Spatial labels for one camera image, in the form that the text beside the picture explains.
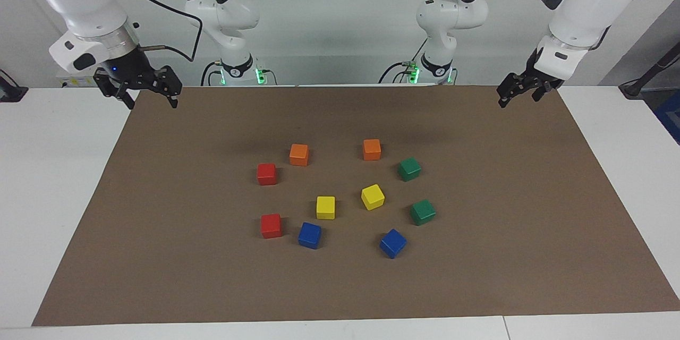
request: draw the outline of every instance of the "cube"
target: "cube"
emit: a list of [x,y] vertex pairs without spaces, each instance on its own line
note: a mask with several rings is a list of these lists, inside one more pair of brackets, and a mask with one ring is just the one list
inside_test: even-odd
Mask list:
[[276,165],[273,163],[261,163],[257,165],[257,181],[262,186],[276,184]]
[[415,160],[415,158],[411,157],[407,160],[401,161],[399,163],[399,175],[401,176],[401,179],[404,180],[405,182],[408,182],[410,180],[415,180],[415,178],[418,178],[418,175],[420,175],[420,171],[422,169],[420,168],[420,164],[418,164],[418,161]]
[[366,210],[371,211],[385,203],[385,195],[380,189],[380,186],[372,185],[361,190],[361,200],[364,202]]
[[411,218],[413,218],[413,223],[416,226],[421,226],[431,221],[435,218],[436,214],[435,208],[432,207],[432,204],[427,199],[423,199],[411,206]]
[[380,248],[384,253],[389,256],[390,259],[396,258],[396,256],[404,249],[406,246],[406,238],[401,236],[399,231],[396,229],[391,229],[387,235],[383,236],[380,241]]
[[306,248],[316,250],[321,241],[321,227],[316,224],[304,222],[298,235],[298,243]]
[[316,219],[335,219],[335,197],[316,197]]
[[281,229],[281,216],[269,214],[260,218],[260,232],[265,239],[279,238],[283,236]]
[[382,155],[379,139],[364,139],[364,161],[377,161]]
[[289,159],[293,166],[307,166],[309,163],[309,146],[299,143],[292,144]]

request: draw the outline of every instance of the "white table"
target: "white table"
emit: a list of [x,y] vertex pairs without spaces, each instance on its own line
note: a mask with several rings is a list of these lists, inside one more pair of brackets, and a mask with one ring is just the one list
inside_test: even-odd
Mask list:
[[[642,101],[616,88],[559,92],[678,294],[680,147]],[[96,89],[33,89],[0,105],[0,339],[680,338],[680,312],[27,328],[128,114]]]

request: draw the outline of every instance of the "blue cube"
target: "blue cube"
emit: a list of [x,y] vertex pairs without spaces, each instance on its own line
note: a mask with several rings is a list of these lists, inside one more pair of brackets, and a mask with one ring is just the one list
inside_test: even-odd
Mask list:
[[398,253],[406,246],[406,238],[401,236],[399,231],[392,229],[380,241],[380,248],[390,259],[394,259]]
[[321,241],[321,227],[316,224],[304,222],[298,235],[298,243],[306,248],[316,250]]

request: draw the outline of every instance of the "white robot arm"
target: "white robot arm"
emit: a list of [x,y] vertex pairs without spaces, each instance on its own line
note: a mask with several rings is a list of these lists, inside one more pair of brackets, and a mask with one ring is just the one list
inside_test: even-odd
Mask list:
[[428,0],[420,4],[416,20],[428,37],[417,61],[420,82],[449,81],[457,44],[452,32],[483,25],[488,13],[485,0]]
[[182,83],[172,68],[156,71],[129,25],[126,11],[116,0],[47,0],[61,14],[68,32],[49,52],[66,71],[74,73],[99,65],[95,74],[104,96],[114,96],[134,107],[127,90],[151,90],[177,107]]
[[501,107],[536,89],[535,101],[571,78],[583,57],[597,49],[609,27],[633,0],[542,0],[555,15],[522,74],[510,73],[498,86]]
[[203,30],[219,47],[227,84],[257,85],[262,81],[257,59],[246,47],[241,30],[255,28],[260,14],[251,0],[187,0],[185,11],[199,16]]

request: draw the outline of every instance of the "yellow cube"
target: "yellow cube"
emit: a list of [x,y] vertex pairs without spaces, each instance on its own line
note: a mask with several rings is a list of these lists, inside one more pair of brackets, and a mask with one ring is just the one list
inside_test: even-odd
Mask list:
[[380,186],[372,185],[364,190],[361,190],[361,200],[364,201],[364,206],[368,211],[377,209],[385,203],[385,195],[382,193]]
[[316,197],[316,219],[335,219],[335,197]]

